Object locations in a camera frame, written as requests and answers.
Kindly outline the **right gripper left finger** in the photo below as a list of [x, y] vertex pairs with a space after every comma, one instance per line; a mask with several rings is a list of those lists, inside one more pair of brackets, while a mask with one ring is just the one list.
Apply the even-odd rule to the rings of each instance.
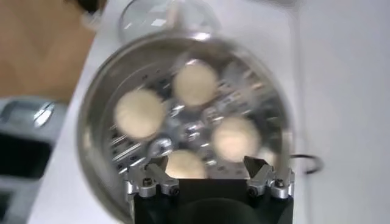
[[128, 166], [124, 174], [124, 199], [131, 201], [136, 196], [151, 199], [158, 195], [175, 197], [179, 194], [179, 180], [166, 173], [168, 156], [152, 158], [140, 166]]

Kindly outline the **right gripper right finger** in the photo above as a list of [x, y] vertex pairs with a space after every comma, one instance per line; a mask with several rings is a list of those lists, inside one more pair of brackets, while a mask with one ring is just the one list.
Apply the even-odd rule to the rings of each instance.
[[273, 198], [285, 200], [294, 196], [295, 173], [291, 168], [287, 167], [280, 172], [265, 160], [249, 156], [244, 157], [244, 165], [250, 176], [246, 181], [250, 197], [260, 197], [267, 189]]

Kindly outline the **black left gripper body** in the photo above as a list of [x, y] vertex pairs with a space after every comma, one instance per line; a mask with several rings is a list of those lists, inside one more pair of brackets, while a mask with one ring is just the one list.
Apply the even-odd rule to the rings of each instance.
[[95, 13], [102, 10], [107, 0], [76, 0], [77, 4], [88, 13]]

